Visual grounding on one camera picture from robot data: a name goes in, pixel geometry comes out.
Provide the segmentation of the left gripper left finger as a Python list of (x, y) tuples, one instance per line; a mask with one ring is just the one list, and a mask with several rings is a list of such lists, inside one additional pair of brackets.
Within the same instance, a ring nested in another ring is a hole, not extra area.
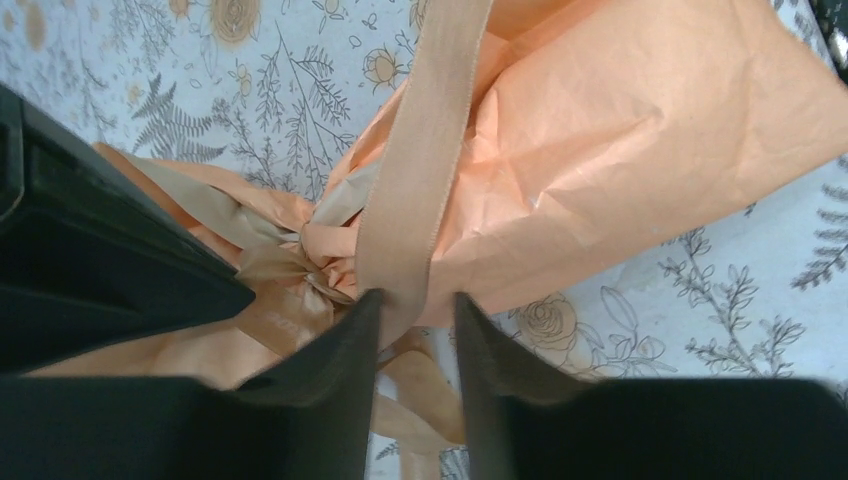
[(235, 390), (188, 377), (1, 382), (5, 479), (361, 479), (383, 294)]

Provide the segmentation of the beige orange wrapping paper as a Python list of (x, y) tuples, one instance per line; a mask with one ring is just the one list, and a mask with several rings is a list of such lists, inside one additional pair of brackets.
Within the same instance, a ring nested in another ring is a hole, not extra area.
[[(588, 159), (594, 185), (575, 182), (571, 168), (540, 166), (543, 181), (556, 186), (555, 210), (517, 219), (498, 216), (492, 227), (474, 233), (476, 243), (469, 251), (447, 258), (440, 250), (452, 215), (500, 199), (499, 193), (475, 189), (474, 177), (496, 161), (479, 154), (472, 136), (484, 120), (485, 98), (505, 77), (509, 58), (503, 41), (524, 38), (550, 46), (555, 35), (576, 27), (586, 37), (605, 34), (617, 16), (617, 1), (488, 2), (465, 147), (431, 259), (435, 294), (427, 300), (419, 325), (448, 325), (448, 302), (456, 291), (470, 293), (493, 312), (528, 305), (535, 292), (574, 285), (659, 245), (669, 231), (684, 233), (732, 214), (847, 148), (846, 86), (783, 26), (771, 4), (707, 1), (713, 19), (736, 15), (759, 26), (757, 33), (727, 46), (729, 53), (742, 57), (744, 75), (737, 77), (729, 67), (716, 71), (731, 83), (726, 113), (751, 128), (737, 147), (708, 138), (713, 122), (707, 108), (681, 106), (671, 87), (659, 93), (639, 87), (638, 113), (608, 116), (602, 126), (590, 127), (573, 141)], [(239, 273), (244, 250), (298, 250), (303, 228), (332, 195), (335, 210), (326, 237), (318, 243), (323, 257), (306, 275), (328, 275), (341, 298), (352, 303), (360, 293), (354, 261), (357, 230), (391, 130), (385, 113), (407, 79), (370, 122), (378, 131), (367, 142), (372, 157), (324, 191), (318, 203), (268, 195), (226, 169), (143, 159), (104, 144), (97, 151)], [(142, 341), (77, 355), (41, 368), (40, 374), (150, 375), (140, 364)]]

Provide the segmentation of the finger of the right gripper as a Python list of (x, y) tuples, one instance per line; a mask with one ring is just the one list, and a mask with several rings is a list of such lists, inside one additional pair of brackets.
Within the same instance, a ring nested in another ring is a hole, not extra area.
[(228, 319), (234, 269), (92, 147), (1, 92), (1, 370)]

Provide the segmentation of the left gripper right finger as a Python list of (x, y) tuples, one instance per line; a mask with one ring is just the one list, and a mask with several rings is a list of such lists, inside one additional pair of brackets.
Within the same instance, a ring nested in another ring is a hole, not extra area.
[(847, 411), (808, 379), (581, 380), (454, 299), (473, 479), (843, 479)]

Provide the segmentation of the tan ribbon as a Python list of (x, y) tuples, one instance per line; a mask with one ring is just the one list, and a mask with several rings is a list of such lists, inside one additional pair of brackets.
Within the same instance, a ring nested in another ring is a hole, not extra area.
[[(430, 285), (431, 259), (465, 147), (488, 1), (432, 1), (405, 88), (385, 116), (383, 145), (357, 230), (355, 280), (365, 292), (381, 289), (379, 350), (389, 350), (384, 372), (395, 398), (369, 393), (371, 425), (396, 440), (405, 479), (437, 479), (443, 451), (461, 444), (460, 399), (417, 328)], [(323, 257), (334, 198), (327, 195), (303, 228), (298, 250), (244, 250), (242, 278), (256, 300), (223, 327), (194, 327), (141, 342), (142, 370), (191, 375), (219, 387), (246, 386), (320, 341), (353, 313), (328, 275), (309, 277)]]

